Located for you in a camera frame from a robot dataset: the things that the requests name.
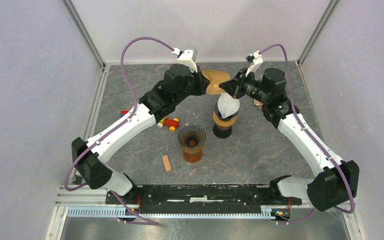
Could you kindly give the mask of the brown paper coffee filter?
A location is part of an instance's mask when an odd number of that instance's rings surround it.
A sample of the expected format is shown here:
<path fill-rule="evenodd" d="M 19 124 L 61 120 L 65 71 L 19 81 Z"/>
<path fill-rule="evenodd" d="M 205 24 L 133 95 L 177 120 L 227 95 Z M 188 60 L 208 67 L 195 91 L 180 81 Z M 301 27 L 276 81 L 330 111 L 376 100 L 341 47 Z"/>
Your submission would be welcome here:
<path fill-rule="evenodd" d="M 220 88 L 220 84 L 228 82 L 231 76 L 228 72 L 205 69 L 202 71 L 203 76 L 209 81 L 205 93 L 208 95 L 220 95 L 226 91 Z"/>

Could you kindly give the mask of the blue ribbed plastic dripper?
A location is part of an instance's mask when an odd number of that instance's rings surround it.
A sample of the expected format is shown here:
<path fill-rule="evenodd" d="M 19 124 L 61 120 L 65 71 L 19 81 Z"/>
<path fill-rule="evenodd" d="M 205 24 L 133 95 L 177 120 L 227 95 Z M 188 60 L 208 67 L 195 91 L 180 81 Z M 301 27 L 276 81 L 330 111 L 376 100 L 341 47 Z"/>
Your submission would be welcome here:
<path fill-rule="evenodd" d="M 214 105 L 214 113 L 216 114 L 216 116 L 219 119 L 221 119 L 224 122 L 229 121 L 232 118 L 236 117 L 238 114 L 238 110 L 239 110 L 239 108 L 236 108 L 235 111 L 233 111 L 232 109 L 227 109 L 227 110 L 225 110 L 224 113 L 222 113 L 219 105 L 218 104 Z"/>

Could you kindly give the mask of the light wooden ring holder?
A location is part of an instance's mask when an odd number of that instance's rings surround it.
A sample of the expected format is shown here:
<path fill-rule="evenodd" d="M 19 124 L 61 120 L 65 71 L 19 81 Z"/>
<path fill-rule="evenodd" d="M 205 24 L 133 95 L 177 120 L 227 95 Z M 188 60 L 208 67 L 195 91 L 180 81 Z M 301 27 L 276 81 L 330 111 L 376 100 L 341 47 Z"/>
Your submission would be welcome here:
<path fill-rule="evenodd" d="M 236 115 L 229 120 L 223 120 L 222 118 L 220 118 L 216 114 L 215 111 L 213 112 L 212 117 L 213 117 L 213 120 L 214 120 L 214 123 L 216 124 L 216 126 L 221 127 L 221 128 L 230 128 L 237 121 Z"/>

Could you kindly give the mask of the clear smoky ribbed dripper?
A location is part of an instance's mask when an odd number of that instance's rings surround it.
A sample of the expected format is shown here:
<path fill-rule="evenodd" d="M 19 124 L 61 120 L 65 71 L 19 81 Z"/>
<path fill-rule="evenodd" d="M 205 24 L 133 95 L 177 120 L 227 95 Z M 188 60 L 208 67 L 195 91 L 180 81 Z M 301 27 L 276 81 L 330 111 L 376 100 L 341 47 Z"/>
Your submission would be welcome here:
<path fill-rule="evenodd" d="M 197 149 L 207 139 L 205 129 L 198 123 L 186 123 L 177 132 L 177 140 L 181 147 Z"/>

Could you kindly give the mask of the orange glass carafe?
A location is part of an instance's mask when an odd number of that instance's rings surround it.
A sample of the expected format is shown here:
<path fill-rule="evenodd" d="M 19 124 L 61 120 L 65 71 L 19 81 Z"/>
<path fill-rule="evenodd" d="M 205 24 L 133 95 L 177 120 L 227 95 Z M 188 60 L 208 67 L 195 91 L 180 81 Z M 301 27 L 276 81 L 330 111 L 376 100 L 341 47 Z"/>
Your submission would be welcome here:
<path fill-rule="evenodd" d="M 203 157 L 203 152 L 200 151 L 198 153 L 187 153 L 183 152 L 183 158 L 185 161 L 189 163 L 197 163 L 199 162 Z"/>

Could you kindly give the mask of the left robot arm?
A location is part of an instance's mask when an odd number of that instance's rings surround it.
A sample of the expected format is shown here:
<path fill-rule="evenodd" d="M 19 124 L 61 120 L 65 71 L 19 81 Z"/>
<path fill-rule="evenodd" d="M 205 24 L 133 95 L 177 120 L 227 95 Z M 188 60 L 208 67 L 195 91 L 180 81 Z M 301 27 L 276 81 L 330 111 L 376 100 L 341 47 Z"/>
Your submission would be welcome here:
<path fill-rule="evenodd" d="M 126 174 L 110 168 L 107 162 L 140 132 L 173 113 L 184 99 L 204 95 L 209 84 L 200 69 L 191 72 L 185 65 L 173 64 L 126 115 L 87 140 L 74 139 L 72 161 L 84 185 L 92 190 L 106 188 L 116 192 L 125 204 L 133 203 L 137 198 L 133 182 Z"/>

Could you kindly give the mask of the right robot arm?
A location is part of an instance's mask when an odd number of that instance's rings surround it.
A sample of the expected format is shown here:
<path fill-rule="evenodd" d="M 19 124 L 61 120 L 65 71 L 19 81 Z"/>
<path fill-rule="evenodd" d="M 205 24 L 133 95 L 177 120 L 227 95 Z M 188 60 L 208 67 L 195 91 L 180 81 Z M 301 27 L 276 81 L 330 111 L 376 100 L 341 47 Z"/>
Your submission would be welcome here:
<path fill-rule="evenodd" d="M 309 127 L 287 95 L 288 83 L 288 75 L 278 68 L 266 69 L 261 80 L 242 69 L 219 87 L 235 99 L 248 96 L 261 102 L 266 120 L 292 142 L 313 172 L 313 178 L 286 175 L 272 180 L 268 196 L 273 203 L 282 204 L 291 197 L 309 201 L 324 212 L 349 202 L 345 212 L 353 213 L 360 168 L 355 161 L 345 161 L 334 153 Z"/>

